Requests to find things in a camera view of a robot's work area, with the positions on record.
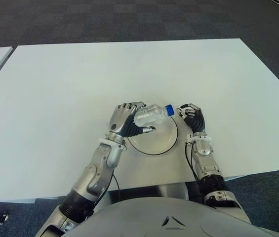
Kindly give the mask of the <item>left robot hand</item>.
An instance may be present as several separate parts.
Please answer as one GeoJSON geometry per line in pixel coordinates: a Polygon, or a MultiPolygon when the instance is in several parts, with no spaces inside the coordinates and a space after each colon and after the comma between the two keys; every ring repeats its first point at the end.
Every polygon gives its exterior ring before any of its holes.
{"type": "Polygon", "coordinates": [[[145,106],[144,102],[129,102],[117,105],[109,121],[109,132],[128,138],[156,130],[153,126],[137,126],[134,122],[136,113],[145,106]]]}

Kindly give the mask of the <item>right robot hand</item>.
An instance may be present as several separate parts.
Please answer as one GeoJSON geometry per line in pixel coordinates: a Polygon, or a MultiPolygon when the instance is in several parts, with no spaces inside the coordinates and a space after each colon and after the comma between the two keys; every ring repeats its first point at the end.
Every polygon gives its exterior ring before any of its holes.
{"type": "Polygon", "coordinates": [[[176,108],[176,111],[192,133],[204,132],[205,120],[200,107],[193,103],[188,103],[176,108]]]}

